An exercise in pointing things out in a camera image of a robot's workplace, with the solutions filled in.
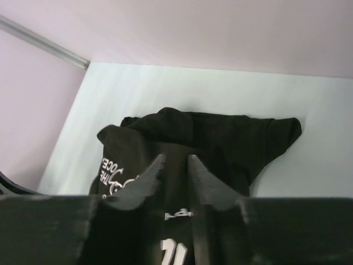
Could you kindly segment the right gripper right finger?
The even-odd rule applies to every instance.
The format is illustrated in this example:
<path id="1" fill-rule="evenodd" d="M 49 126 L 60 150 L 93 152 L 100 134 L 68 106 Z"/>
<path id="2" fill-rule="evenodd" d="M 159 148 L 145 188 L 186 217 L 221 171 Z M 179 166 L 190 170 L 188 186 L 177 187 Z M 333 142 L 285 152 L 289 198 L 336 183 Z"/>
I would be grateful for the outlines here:
<path id="1" fill-rule="evenodd" d="M 250 264 L 251 250 L 240 195 L 196 155 L 188 157 L 192 238 L 196 264 Z"/>

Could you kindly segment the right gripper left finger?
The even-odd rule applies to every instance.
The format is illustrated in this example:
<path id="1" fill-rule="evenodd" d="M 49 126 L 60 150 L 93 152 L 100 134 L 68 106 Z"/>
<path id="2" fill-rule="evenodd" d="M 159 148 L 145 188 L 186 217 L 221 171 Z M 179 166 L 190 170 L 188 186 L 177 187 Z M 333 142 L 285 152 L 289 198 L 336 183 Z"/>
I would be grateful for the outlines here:
<path id="1" fill-rule="evenodd" d="M 165 161 L 99 203 L 78 264 L 161 264 Z"/>

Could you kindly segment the black printed t shirt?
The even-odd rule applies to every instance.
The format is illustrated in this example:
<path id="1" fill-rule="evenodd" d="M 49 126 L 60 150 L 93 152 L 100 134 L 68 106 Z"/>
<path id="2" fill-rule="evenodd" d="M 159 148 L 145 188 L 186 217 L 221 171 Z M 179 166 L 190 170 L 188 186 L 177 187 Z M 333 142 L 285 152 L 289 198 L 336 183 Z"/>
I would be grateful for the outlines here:
<path id="1" fill-rule="evenodd" d="M 188 156 L 197 155 L 214 176 L 248 196 L 260 172 L 301 133 L 296 118 L 257 119 L 174 108 L 141 118 L 126 117 L 120 125 L 108 125 L 97 134 L 103 158 L 89 192 L 106 198 L 127 191 L 158 155 L 166 155 L 162 263 L 194 264 Z"/>

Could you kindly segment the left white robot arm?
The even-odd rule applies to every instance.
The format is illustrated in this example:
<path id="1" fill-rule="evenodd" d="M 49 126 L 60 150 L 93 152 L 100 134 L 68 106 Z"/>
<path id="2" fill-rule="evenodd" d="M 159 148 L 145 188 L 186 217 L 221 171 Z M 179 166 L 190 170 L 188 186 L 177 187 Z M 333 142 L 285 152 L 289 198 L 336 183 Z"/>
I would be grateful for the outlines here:
<path id="1" fill-rule="evenodd" d="M 14 182 L 12 182 L 9 178 L 7 178 L 2 172 L 0 172 L 0 181 L 1 181 L 1 195 L 32 195 L 38 194 L 36 191 L 30 190 L 23 186 L 20 186 Z"/>

